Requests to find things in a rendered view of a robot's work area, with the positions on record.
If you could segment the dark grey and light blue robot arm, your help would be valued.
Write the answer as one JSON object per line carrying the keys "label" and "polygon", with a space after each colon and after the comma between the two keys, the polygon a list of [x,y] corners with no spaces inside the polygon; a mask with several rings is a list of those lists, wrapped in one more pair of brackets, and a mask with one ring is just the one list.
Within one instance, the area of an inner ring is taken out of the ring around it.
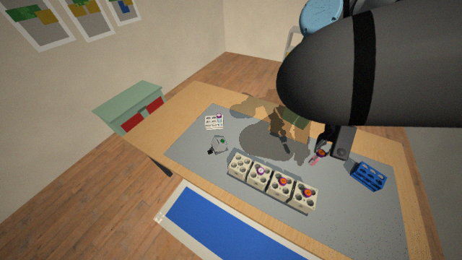
{"label": "dark grey and light blue robot arm", "polygon": [[299,26],[276,90],[339,126],[331,157],[348,160],[356,126],[462,128],[462,0],[308,0]]}

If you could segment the grey bench mat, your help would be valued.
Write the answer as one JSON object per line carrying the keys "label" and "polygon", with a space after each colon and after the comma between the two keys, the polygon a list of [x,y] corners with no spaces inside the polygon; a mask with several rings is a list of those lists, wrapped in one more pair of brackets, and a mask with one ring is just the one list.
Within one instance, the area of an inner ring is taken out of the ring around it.
{"label": "grey bench mat", "polygon": [[[206,130],[205,116],[223,115],[224,129]],[[347,161],[322,157],[314,166],[317,139],[308,144],[269,131],[271,123],[211,104],[163,155],[353,260],[410,260],[393,167],[350,152]],[[227,151],[210,155],[214,137],[224,137]],[[308,216],[227,175],[239,153],[318,189]],[[383,189],[371,191],[350,176],[360,162],[387,177]]]}

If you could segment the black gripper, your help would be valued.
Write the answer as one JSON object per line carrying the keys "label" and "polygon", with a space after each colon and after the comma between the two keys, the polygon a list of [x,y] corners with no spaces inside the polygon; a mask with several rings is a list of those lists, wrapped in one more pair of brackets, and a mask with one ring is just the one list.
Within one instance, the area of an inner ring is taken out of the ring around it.
{"label": "black gripper", "polygon": [[[318,135],[317,142],[315,144],[314,153],[318,152],[318,150],[320,150],[323,145],[326,145],[327,142],[332,142],[332,145],[333,145],[334,138],[336,136],[338,127],[339,126],[325,124],[324,132]],[[328,132],[326,130],[328,130]],[[332,145],[331,145],[331,148],[332,148]],[[326,155],[324,157],[327,157],[330,155],[331,148],[328,152],[326,152]]]}

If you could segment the blue tube rack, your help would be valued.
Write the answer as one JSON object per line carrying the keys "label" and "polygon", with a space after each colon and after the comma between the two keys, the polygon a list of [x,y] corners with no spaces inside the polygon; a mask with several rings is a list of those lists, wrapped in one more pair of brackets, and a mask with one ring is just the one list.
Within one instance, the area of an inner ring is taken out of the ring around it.
{"label": "blue tube rack", "polygon": [[[366,165],[368,167],[362,167],[362,165]],[[376,174],[370,172],[370,169],[374,170]],[[365,174],[363,174],[365,173]],[[354,175],[353,175],[354,174]],[[370,174],[370,175],[369,175]],[[383,179],[378,177],[378,175],[382,175]],[[350,174],[351,177],[359,181],[361,184],[369,188],[369,190],[375,192],[381,190],[384,187],[385,181],[387,179],[382,173],[378,172],[376,169],[370,167],[365,162],[360,162],[357,164],[353,171]],[[378,181],[379,180],[379,181]],[[364,181],[364,182],[363,182]]]}

